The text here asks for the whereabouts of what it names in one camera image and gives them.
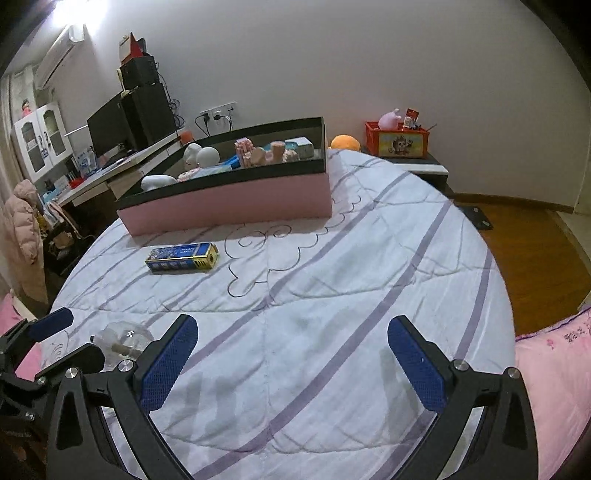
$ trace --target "pink storage box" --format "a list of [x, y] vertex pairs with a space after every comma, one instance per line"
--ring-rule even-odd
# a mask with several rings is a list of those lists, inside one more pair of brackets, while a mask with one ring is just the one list
[[[316, 149], [309, 160], [239, 168], [169, 185], [149, 192], [134, 186], [117, 203], [117, 213], [132, 236], [172, 232], [214, 225], [329, 218], [332, 216], [329, 176], [326, 170], [324, 121], [321, 117], [277, 122], [244, 128], [199, 140], [216, 148], [222, 159], [235, 154], [237, 138], [255, 145], [273, 140], [306, 137]], [[178, 158], [163, 162], [165, 173]]]
[[118, 213], [129, 233], [138, 236], [232, 223], [328, 218], [332, 200], [328, 174], [316, 173], [195, 190]]

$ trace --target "air conditioner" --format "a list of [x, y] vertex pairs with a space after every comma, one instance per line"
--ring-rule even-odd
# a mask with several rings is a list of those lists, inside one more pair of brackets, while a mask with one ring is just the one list
[[67, 55], [84, 41], [84, 25], [70, 25], [53, 43], [35, 73], [35, 88], [42, 90], [49, 84]]

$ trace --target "bed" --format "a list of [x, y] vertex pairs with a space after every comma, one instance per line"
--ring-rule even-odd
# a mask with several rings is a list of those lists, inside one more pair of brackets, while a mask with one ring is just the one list
[[[448, 358], [500, 373], [515, 362], [511, 305], [490, 250], [447, 198], [386, 160], [328, 152], [330, 219], [136, 238], [113, 223], [53, 306], [70, 308], [74, 323], [44, 342], [44, 364], [110, 322], [159, 338], [186, 313], [199, 341], [151, 418], [197, 480], [389, 479], [433, 419], [389, 350], [389, 320], [404, 314]], [[218, 246], [213, 270], [153, 274], [144, 264], [152, 248], [196, 241]]]

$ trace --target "blue gripper pad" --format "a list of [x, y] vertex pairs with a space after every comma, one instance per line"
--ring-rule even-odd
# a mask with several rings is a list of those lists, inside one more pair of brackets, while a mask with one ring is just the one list
[[398, 318], [390, 320], [388, 344], [423, 407], [443, 412], [447, 403], [443, 377]]
[[162, 352], [142, 379], [139, 404], [146, 413], [162, 407], [189, 355], [197, 345], [198, 335], [197, 322], [194, 318], [188, 317], [168, 344], [162, 348]]
[[42, 342], [43, 340], [61, 332], [64, 328], [69, 327], [74, 321], [72, 312], [62, 307], [53, 313], [29, 324], [27, 335], [31, 340]]

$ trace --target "white ball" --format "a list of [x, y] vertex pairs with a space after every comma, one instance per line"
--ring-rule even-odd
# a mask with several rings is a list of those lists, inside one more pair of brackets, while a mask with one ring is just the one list
[[202, 148], [199, 153], [197, 153], [197, 163], [201, 168], [206, 167], [213, 167], [220, 162], [220, 154], [219, 152], [213, 147], [205, 147]]

